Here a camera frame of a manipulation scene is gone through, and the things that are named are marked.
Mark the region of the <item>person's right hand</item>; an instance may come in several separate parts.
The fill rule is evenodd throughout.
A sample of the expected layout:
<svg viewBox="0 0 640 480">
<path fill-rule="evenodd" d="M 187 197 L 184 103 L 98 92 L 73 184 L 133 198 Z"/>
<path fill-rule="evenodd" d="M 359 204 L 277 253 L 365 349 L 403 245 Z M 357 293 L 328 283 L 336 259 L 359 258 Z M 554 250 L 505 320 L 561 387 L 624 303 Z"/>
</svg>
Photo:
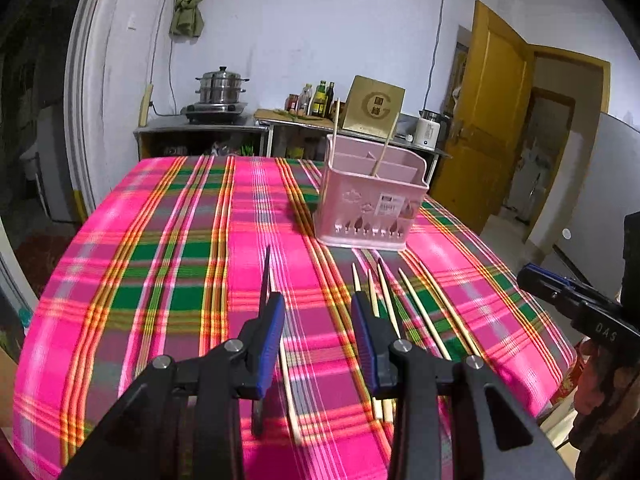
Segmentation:
<svg viewBox="0 0 640 480">
<path fill-rule="evenodd" d="M 570 442 L 580 452 L 598 437 L 614 437 L 639 416 L 639 362 L 622 365 L 622 358 L 585 339 L 579 347 L 586 365 L 574 397 L 578 414 Z"/>
</svg>

